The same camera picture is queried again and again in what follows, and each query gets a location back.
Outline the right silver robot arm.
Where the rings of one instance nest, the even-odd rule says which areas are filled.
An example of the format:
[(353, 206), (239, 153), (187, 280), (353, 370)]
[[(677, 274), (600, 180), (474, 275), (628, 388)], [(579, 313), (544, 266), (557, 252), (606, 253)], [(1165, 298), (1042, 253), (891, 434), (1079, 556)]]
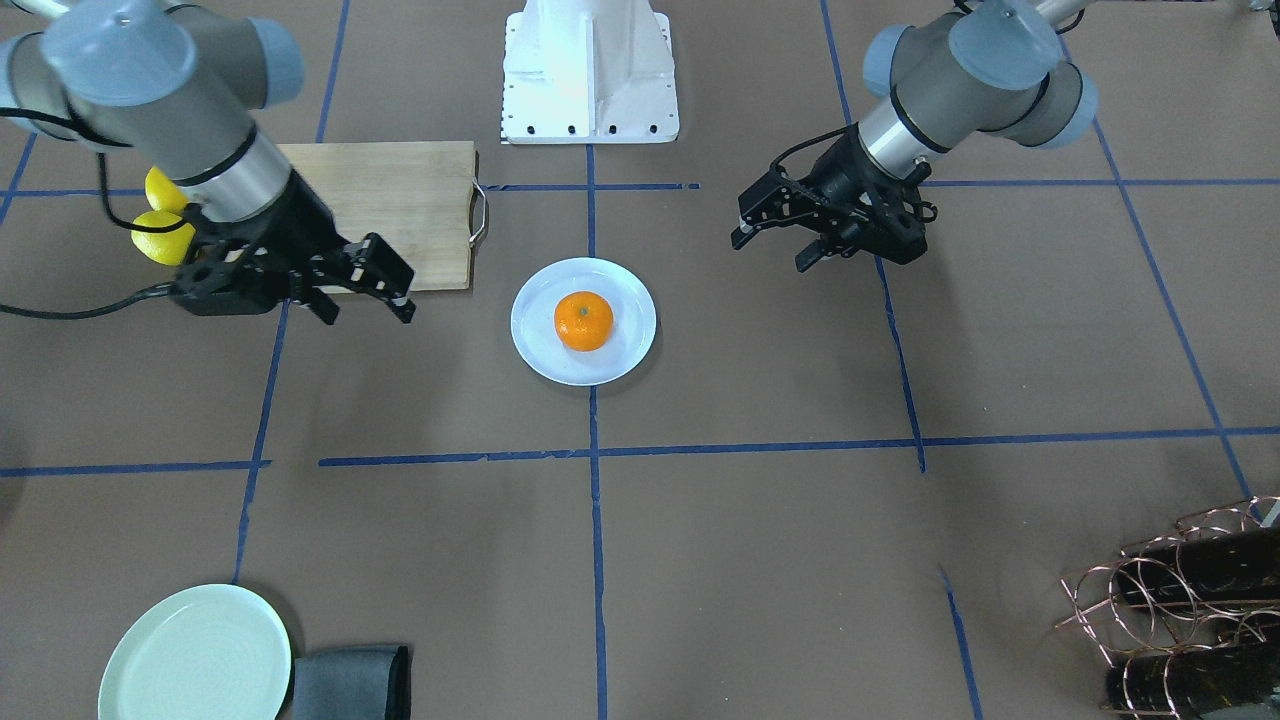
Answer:
[(305, 60), (264, 18), (232, 19), (178, 1), (20, 1), (47, 19), (3, 44), (3, 115), (99, 155), (133, 149), (186, 205), (192, 231), (175, 278), (131, 296), (166, 297), (196, 316), (300, 304), (326, 324), (330, 287), (385, 304), (410, 323), (413, 270), (379, 234), (357, 242), (253, 118), (296, 97)]

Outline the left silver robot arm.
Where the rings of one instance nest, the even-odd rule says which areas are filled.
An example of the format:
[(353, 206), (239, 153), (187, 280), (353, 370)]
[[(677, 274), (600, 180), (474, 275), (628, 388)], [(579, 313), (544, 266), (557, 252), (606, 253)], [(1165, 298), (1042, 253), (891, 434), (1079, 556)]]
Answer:
[(774, 158), (739, 196), (732, 247), (763, 231), (800, 225), (814, 238), (795, 258), (799, 272), (859, 252), (899, 265), (915, 261), (937, 217), (920, 187), (961, 141), (982, 133), (1059, 149), (1089, 128), (1100, 94), (1066, 59), (1060, 40), (1085, 8), (1083, 1), (956, 1), (925, 26), (882, 29), (863, 61), (874, 108), (810, 138), (823, 152), (805, 176)]

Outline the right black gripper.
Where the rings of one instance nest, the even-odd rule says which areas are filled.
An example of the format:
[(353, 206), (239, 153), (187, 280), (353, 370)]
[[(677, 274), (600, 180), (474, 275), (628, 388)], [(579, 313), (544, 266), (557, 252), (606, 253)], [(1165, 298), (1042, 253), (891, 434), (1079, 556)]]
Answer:
[(169, 297), (196, 316), (260, 315), (297, 302), (334, 325), (340, 307), (321, 287), (326, 263), (340, 255), (340, 287), (379, 300), (403, 324), (413, 320), (413, 268), (378, 233), (347, 243), (297, 170), (248, 219), (215, 222), (196, 202), (180, 215), (196, 234)]

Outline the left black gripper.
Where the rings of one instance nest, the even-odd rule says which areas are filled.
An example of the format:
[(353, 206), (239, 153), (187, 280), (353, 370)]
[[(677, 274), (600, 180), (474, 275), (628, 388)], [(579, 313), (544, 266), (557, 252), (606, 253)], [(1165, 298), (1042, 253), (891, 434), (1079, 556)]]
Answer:
[[(827, 140), (832, 145), (809, 174), (792, 178), (783, 160)], [(799, 273), (823, 259), (858, 252), (909, 264), (927, 251), (925, 225), (938, 211), (919, 190), (933, 173), (931, 163), (918, 158), (908, 164), (904, 178), (883, 170), (863, 147), (858, 126), (797, 143), (776, 156), (771, 172), (737, 196), (739, 224), (730, 233), (731, 247), (740, 251), (763, 231), (800, 224), (817, 238), (795, 255)], [(792, 199), (801, 199), (799, 218), (791, 213)]]

